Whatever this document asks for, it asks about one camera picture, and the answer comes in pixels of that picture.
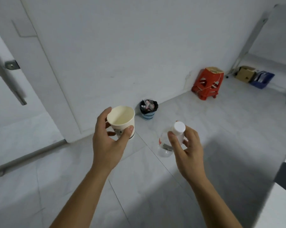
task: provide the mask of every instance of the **door frame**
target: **door frame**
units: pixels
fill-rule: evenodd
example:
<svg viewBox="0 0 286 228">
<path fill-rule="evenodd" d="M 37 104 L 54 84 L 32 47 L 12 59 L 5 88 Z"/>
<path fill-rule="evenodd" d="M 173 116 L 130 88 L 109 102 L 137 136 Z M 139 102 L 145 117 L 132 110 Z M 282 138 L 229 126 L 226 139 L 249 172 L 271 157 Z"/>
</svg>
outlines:
<svg viewBox="0 0 286 228">
<path fill-rule="evenodd" d="M 66 141 L 92 134 L 80 131 L 21 0 L 0 0 L 0 36 Z"/>
</svg>

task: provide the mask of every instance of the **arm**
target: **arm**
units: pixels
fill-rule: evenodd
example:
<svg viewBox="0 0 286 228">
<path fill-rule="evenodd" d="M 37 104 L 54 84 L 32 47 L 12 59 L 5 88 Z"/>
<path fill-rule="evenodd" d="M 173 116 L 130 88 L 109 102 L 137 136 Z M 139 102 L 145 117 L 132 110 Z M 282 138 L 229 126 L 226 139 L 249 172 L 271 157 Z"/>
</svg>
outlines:
<svg viewBox="0 0 286 228">
<path fill-rule="evenodd" d="M 197 131 L 186 126 L 183 150 L 177 137 L 168 133 L 169 141 L 174 149 L 179 171 L 189 182 L 198 200 L 205 223 L 208 228 L 242 228 L 239 221 L 230 211 L 213 185 L 207 179 L 203 164 L 203 147 Z"/>
<path fill-rule="evenodd" d="M 127 142 L 132 134 L 133 126 L 126 128 L 122 136 L 114 141 L 107 132 L 110 125 L 106 117 L 111 107 L 98 117 L 93 135 L 93 164 L 84 180 L 77 187 L 66 205 L 58 214 L 50 228 L 89 227 L 102 189 L 111 170 L 119 163 Z"/>
</svg>

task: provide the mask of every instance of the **cardboard box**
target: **cardboard box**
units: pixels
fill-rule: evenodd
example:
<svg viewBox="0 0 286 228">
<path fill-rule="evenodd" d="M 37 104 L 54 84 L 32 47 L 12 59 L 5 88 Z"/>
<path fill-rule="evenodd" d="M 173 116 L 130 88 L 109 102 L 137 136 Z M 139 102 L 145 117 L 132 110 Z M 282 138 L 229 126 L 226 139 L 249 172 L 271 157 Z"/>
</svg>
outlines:
<svg viewBox="0 0 286 228">
<path fill-rule="evenodd" d="M 255 75 L 255 68 L 249 66 L 241 66 L 236 76 L 240 81 L 248 83 Z"/>
</svg>

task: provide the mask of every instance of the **cup rim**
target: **cup rim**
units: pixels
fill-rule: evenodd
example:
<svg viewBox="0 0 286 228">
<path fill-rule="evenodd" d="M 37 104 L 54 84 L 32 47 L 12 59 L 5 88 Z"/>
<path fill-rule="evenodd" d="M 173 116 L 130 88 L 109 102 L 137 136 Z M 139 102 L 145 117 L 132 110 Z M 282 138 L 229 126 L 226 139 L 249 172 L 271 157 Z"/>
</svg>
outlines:
<svg viewBox="0 0 286 228">
<path fill-rule="evenodd" d="M 132 118 L 131 118 L 128 122 L 130 122 L 130 121 L 134 118 L 134 116 L 136 115 L 136 113 L 135 113 L 134 109 L 133 109 L 132 107 L 130 107 L 130 106 L 126 106 L 126 105 L 119 105 L 119 106 L 116 106 L 115 108 L 118 108 L 118 107 L 127 107 L 127 108 L 132 109 L 132 111 L 133 111 L 133 116 L 132 116 Z M 110 123 L 110 122 L 109 122 L 109 124 L 110 124 L 110 125 L 112 125 L 112 126 L 123 126 L 123 125 L 127 124 L 128 122 L 125 122 L 125 123 L 123 123 L 123 124 L 119 124 L 119 125 L 117 125 L 117 124 L 113 124 L 113 123 Z"/>
</svg>

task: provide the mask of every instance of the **logo on cup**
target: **logo on cup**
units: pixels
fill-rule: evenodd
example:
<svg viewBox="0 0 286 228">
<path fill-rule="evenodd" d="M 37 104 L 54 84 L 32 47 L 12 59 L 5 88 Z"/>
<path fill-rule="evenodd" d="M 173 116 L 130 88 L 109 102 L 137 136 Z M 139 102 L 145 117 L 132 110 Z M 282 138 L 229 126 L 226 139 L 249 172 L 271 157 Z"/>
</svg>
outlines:
<svg viewBox="0 0 286 228">
<path fill-rule="evenodd" d="M 123 132 L 122 130 L 119 130 L 119 129 L 114 129 L 114 131 L 116 132 L 117 135 L 121 135 Z"/>
</svg>

